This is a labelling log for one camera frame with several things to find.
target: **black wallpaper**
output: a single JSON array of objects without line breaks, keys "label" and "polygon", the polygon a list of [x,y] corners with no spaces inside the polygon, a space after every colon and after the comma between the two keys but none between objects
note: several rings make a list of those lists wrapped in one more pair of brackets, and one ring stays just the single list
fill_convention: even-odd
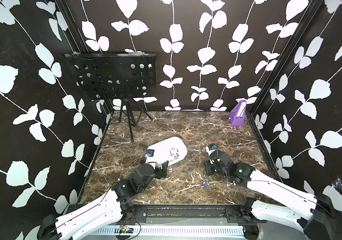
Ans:
[{"label": "black wallpaper", "polygon": [[342,4],[338,5],[339,1],[321,5],[254,117],[283,182],[331,197],[341,211],[336,239],[342,239]]},{"label": "black wallpaper", "polygon": [[[255,101],[308,1],[79,0],[68,5],[90,53],[157,54],[158,92],[137,99],[148,110],[230,111],[237,100],[247,99],[249,107]],[[120,101],[114,105],[119,109]]]},{"label": "black wallpaper", "polygon": [[82,97],[61,60],[79,50],[59,17],[53,2],[0,3],[0,239],[36,239],[77,201],[106,127],[106,104]]}]

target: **black music stand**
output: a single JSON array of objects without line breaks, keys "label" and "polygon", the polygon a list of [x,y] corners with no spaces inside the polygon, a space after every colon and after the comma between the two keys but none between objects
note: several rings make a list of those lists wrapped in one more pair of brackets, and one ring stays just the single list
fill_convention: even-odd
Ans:
[{"label": "black music stand", "polygon": [[[136,127],[144,112],[149,114],[134,98],[153,97],[156,94],[156,54],[64,54],[73,78],[90,100],[120,99],[120,116],[128,118],[131,142],[134,142],[131,126]],[[133,100],[141,109],[135,121],[130,105]]]}]

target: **marble floor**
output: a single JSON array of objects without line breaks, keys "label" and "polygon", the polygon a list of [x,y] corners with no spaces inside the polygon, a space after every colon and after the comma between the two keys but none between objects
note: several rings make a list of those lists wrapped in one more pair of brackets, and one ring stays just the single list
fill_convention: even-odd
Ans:
[{"label": "marble floor", "polygon": [[[139,112],[134,112],[137,119]],[[267,196],[229,184],[218,175],[206,176],[205,146],[215,143],[235,163],[245,162],[270,175],[248,121],[232,126],[227,112],[149,112],[133,128],[130,141],[127,117],[119,123],[119,111],[111,119],[101,150],[93,166],[81,203],[87,204],[106,192],[112,183],[133,172],[144,158],[148,146],[169,137],[180,137],[188,148],[183,161],[168,168],[165,179],[153,179],[134,204],[243,204],[246,197],[274,203]],[[210,187],[202,186],[207,179]]]}]

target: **tripod leg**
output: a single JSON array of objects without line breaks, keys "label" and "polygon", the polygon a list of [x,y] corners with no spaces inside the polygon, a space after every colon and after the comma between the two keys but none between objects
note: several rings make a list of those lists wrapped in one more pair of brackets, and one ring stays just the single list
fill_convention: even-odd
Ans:
[{"label": "tripod leg", "polygon": [[140,106],[139,103],[137,103],[136,101],[135,101],[135,103],[142,109],[142,111],[147,115],[147,117],[149,117],[149,118],[151,119],[151,121],[154,120],[154,119],[152,119],[151,116],[148,115],[148,113],[142,108],[142,106]]}]

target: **perforated black panel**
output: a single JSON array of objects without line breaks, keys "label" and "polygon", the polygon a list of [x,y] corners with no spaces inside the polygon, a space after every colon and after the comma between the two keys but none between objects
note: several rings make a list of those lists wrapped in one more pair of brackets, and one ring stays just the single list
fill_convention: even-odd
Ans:
[{"label": "perforated black panel", "polygon": [[156,54],[64,57],[87,99],[143,98],[156,94]]}]

